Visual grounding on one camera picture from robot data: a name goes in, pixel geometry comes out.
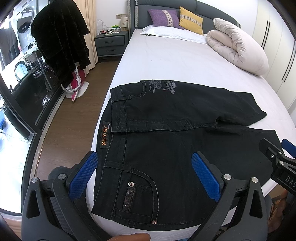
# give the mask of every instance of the nightstand drawer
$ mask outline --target nightstand drawer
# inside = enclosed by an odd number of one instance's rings
[[[95,39],[96,48],[124,45],[124,36],[113,36]]]
[[[111,47],[97,48],[96,52],[98,56],[104,56],[104,55],[123,54],[124,50],[125,50],[125,46],[111,46]]]

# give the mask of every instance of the blue gripper pad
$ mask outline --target blue gripper pad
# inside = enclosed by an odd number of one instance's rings
[[[218,202],[221,196],[219,183],[197,153],[193,153],[191,164],[209,197]]]
[[[98,155],[92,152],[69,185],[69,197],[72,201],[81,197],[97,165]]]
[[[285,149],[292,157],[296,158],[296,146],[294,146],[287,139],[281,141],[281,146]]]

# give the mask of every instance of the white wardrobe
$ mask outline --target white wardrobe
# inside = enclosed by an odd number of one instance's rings
[[[279,13],[267,0],[258,0],[253,38],[264,49],[268,58],[269,70],[262,77],[291,114],[296,109],[293,105],[296,99],[295,39]]]

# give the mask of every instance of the bed headboard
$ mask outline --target bed headboard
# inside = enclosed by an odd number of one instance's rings
[[[180,17],[180,6],[203,18],[202,29],[204,33],[213,29],[214,18],[222,18],[241,27],[233,17],[196,0],[128,0],[129,37],[131,38],[136,28],[145,28],[153,24],[148,9],[172,9],[176,10]]]

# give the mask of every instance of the metal screw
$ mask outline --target metal screw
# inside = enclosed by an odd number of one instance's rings
[[[57,178],[60,180],[64,180],[66,178],[66,174],[62,173]]]
[[[226,180],[230,180],[230,179],[231,179],[231,175],[229,175],[229,174],[224,174],[224,178],[225,178]]]
[[[258,182],[258,178],[256,178],[256,177],[252,177],[252,181],[253,181],[254,183],[257,183],[257,182]]]
[[[37,178],[37,177],[34,177],[34,178],[31,179],[31,182],[32,182],[32,183],[35,183],[35,182],[37,182],[37,181],[38,181],[38,178]]]

